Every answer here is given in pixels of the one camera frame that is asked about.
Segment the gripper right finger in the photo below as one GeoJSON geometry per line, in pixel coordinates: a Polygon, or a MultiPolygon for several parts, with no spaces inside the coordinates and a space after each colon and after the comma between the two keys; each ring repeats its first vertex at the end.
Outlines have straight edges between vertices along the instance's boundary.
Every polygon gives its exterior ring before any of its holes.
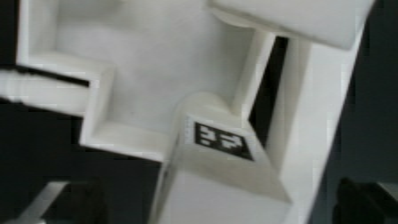
{"type": "Polygon", "coordinates": [[[398,183],[358,183],[342,178],[332,224],[398,224],[398,183]]]}

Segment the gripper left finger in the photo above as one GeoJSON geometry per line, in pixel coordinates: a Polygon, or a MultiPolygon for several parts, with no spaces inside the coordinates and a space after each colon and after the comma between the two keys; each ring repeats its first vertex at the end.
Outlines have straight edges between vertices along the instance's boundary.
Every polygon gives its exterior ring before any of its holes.
{"type": "Polygon", "coordinates": [[[51,181],[14,224],[106,224],[106,201],[97,181],[51,181]]]}

